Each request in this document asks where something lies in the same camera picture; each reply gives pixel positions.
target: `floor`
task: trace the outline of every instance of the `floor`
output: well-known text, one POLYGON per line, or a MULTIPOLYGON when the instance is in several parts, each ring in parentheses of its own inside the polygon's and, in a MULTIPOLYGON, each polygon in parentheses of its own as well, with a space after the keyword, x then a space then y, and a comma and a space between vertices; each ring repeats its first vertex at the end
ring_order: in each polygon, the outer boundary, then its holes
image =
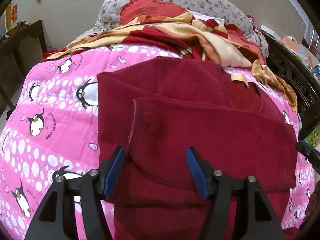
MULTIPOLYGON (((21 85, 18 90, 15 92, 15 94, 13 95, 13 97, 11 98, 11 102, 16 105, 18 100, 19 100, 19 97, 20 97, 20 94, 21 94, 21 91, 22 91, 22 86, 21 85)), ((5 111, 3 112, 3 114, 1 115, 0 117, 0 131, 3 130, 5 124, 7 123, 7 120, 6 120, 6 117, 7 117, 7 112, 10 108, 7 106, 5 111)))

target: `maroon garment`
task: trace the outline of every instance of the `maroon garment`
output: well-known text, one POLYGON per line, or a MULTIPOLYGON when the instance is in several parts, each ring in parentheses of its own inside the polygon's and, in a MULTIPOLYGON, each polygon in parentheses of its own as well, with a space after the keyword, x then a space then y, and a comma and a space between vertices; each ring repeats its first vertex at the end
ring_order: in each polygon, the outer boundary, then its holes
MULTIPOLYGON (((126 162, 115 192, 118 239, 196 239, 208 203, 185 153, 194 146, 231 177, 254 175, 282 219, 295 187, 292 126, 254 84, 232 82, 212 62, 157 57, 98 78, 100 160, 116 145, 126 162)), ((231 203, 231 238, 236 202, 231 203)))

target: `beige wall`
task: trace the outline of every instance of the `beige wall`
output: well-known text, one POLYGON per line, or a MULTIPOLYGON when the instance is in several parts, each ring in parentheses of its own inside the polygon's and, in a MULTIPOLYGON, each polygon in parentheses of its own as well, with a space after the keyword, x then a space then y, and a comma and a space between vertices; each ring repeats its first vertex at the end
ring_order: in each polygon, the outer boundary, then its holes
MULTIPOLYGON (((46 42, 62 48, 81 33, 92 28, 104 0, 13 0, 18 20, 44 22, 46 42)), ((292 35, 302 40, 305 24, 289 0, 229 0, 281 37, 292 35)))

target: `blue gripper pad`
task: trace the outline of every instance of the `blue gripper pad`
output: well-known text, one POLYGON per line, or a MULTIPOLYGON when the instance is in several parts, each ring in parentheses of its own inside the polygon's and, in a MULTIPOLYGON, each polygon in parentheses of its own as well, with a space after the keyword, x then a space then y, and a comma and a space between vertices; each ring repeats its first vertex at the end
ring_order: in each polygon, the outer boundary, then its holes
POLYGON ((202 197, 204 197, 205 200, 208 200, 210 194, 208 192, 207 178, 205 177, 198 161, 196 160, 190 148, 188 148, 187 150, 186 159, 189 171, 193 177, 194 183, 196 184, 198 193, 202 197))
POLYGON ((105 198, 108 198, 113 193, 113 190, 116 187, 116 183, 118 181, 119 175, 124 164, 124 157, 125 150, 123 147, 121 147, 113 163, 111 164, 109 172, 106 176, 105 187, 103 190, 103 195, 105 196, 105 198))

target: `clothing tag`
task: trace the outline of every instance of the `clothing tag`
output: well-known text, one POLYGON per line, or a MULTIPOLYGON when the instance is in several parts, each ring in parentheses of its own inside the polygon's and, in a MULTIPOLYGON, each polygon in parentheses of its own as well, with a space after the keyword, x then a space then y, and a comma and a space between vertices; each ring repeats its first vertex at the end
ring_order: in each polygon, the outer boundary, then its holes
POLYGON ((247 88, 249 87, 249 84, 245 75, 240 73, 232 73, 230 76, 232 81, 242 81, 247 86, 247 88))

